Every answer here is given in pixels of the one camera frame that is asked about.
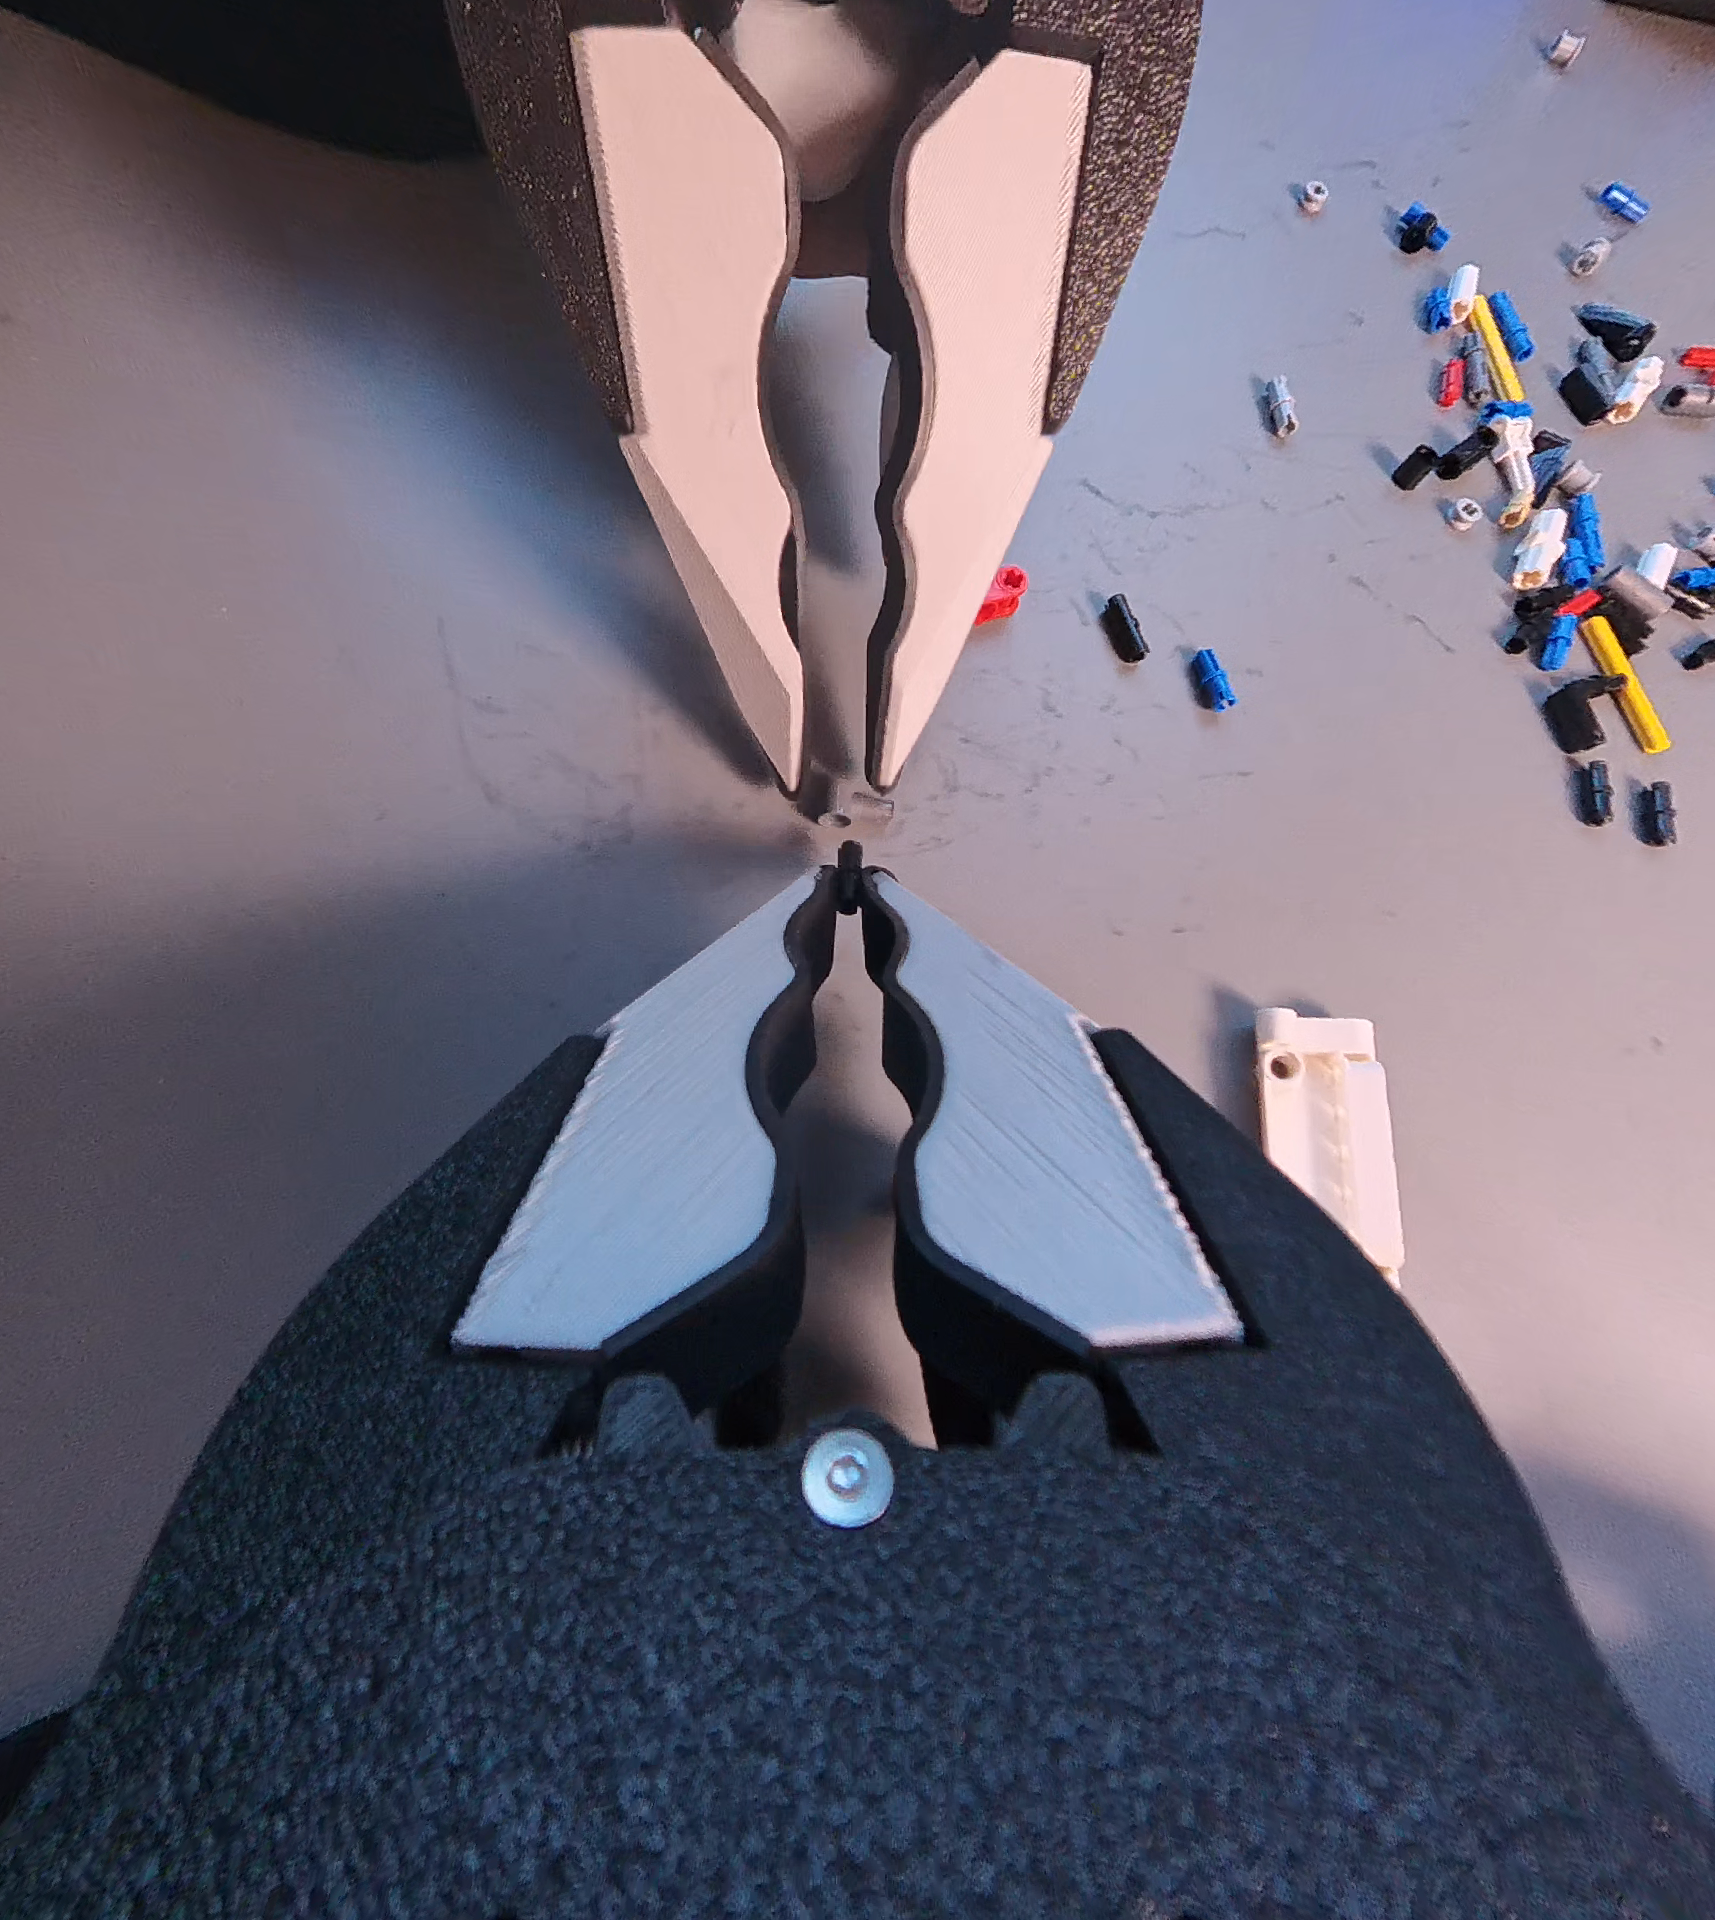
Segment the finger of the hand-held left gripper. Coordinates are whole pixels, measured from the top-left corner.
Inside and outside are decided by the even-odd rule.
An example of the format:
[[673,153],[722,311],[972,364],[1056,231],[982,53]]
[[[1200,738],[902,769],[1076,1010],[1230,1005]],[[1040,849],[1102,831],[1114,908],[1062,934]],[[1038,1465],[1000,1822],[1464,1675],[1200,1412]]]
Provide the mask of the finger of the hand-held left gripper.
[[573,50],[631,382],[623,449],[746,724],[796,793],[796,500],[762,400],[798,252],[794,157],[713,38],[599,23]]
[[902,609],[880,621],[870,781],[900,781],[1052,454],[1062,281],[1092,93],[1084,60],[998,53],[908,136],[892,246],[916,348],[888,496]]

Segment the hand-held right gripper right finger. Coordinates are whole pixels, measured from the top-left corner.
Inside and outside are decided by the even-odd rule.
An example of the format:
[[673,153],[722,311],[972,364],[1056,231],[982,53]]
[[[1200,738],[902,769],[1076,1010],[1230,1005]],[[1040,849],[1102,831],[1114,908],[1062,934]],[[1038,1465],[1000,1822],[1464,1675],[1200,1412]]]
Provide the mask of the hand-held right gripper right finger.
[[858,907],[912,1117],[894,1287],[938,1445],[990,1446],[1034,1381],[1068,1372],[1100,1436],[1152,1452],[1120,1365],[1246,1332],[1094,1024],[886,870]]

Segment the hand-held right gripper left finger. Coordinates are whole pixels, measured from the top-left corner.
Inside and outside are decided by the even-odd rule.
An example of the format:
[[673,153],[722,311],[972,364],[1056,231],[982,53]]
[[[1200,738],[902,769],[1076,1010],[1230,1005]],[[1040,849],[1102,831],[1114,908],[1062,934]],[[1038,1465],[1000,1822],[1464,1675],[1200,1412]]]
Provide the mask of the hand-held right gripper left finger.
[[599,1031],[601,1050],[461,1312],[461,1354],[673,1381],[724,1449],[782,1428],[806,1252],[780,1128],[816,1069],[840,876],[816,868]]

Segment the pile of small toy pieces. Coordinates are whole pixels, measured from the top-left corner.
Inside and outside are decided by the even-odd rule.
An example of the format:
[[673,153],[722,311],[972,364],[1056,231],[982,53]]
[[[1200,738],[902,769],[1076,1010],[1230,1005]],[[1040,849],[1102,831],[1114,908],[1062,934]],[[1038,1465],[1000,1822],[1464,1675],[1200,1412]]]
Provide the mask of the pile of small toy pieces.
[[1715,999],[1715,25],[1290,5],[1330,171],[1266,297],[1300,384],[1290,748],[1252,900],[1304,978]]

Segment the person's left forearm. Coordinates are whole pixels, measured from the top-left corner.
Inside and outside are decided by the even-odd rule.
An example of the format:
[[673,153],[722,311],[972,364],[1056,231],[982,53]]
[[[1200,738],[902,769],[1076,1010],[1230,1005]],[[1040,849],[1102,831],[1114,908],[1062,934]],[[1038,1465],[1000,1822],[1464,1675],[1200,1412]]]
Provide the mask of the person's left forearm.
[[485,153],[441,3],[9,3],[237,115],[351,153]]

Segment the white toy panel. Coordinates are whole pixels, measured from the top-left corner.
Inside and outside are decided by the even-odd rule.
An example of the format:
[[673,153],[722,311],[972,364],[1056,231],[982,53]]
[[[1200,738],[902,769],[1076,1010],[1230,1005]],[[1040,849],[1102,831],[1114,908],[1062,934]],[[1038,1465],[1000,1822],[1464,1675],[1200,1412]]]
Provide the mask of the white toy panel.
[[1398,1162],[1374,1022],[1260,1008],[1254,1047],[1266,1156],[1400,1287]]

